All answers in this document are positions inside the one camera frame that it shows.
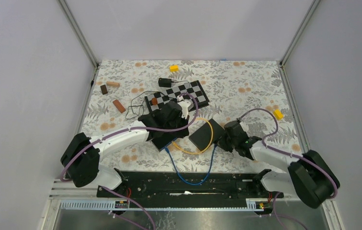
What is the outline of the small black network switch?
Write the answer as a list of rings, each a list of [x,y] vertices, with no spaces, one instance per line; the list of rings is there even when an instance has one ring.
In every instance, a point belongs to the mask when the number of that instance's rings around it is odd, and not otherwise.
[[[177,136],[171,133],[164,133],[161,137],[153,138],[151,142],[158,151],[162,151],[177,138]]]

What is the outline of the black power adapter with cable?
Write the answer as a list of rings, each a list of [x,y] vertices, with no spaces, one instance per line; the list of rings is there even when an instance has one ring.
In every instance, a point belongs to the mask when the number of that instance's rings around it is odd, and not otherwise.
[[[174,83],[182,83],[182,82],[189,83],[187,80],[175,81],[175,80],[173,80],[171,78],[159,78],[158,79],[159,87],[163,87],[163,88],[171,88]],[[131,119],[140,117],[141,115],[144,114],[145,109],[144,109],[143,102],[136,105],[136,104],[133,104],[134,100],[138,100],[139,98],[141,98],[146,93],[157,93],[157,92],[158,91],[145,91],[145,92],[142,92],[141,94],[139,94],[138,96],[136,96],[135,98],[133,98],[130,101],[130,105],[127,108],[127,112],[126,112],[126,115],[124,117],[125,120],[131,120]]]

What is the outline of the large black network switch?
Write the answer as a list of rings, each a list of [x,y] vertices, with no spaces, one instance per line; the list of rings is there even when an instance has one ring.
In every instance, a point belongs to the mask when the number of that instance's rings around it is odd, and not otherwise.
[[[210,119],[209,123],[213,128],[213,139],[211,144],[216,143],[224,134],[225,130],[214,120]],[[189,136],[189,140],[196,146],[199,151],[204,150],[211,139],[212,131],[207,123],[198,128]]]

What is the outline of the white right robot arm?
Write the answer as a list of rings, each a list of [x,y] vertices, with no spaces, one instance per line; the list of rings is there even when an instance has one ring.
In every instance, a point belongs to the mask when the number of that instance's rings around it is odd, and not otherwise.
[[[237,151],[241,157],[265,162],[281,170],[263,170],[253,183],[253,193],[265,197],[270,192],[282,192],[298,197],[310,208],[319,207],[337,195],[340,182],[321,155],[309,150],[296,155],[267,145],[264,139],[248,136],[238,121],[229,122],[217,141],[225,151]]]

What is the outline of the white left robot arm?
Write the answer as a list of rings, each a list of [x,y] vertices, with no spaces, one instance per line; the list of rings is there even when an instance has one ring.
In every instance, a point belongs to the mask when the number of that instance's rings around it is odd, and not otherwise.
[[[188,136],[191,108],[192,102],[179,96],[176,102],[170,101],[111,133],[94,137],[76,134],[61,157],[64,169],[60,180],[76,187],[103,186],[115,197],[124,195],[127,185],[123,176],[117,169],[103,166],[102,161],[137,143],[151,141],[162,150],[175,139]]]

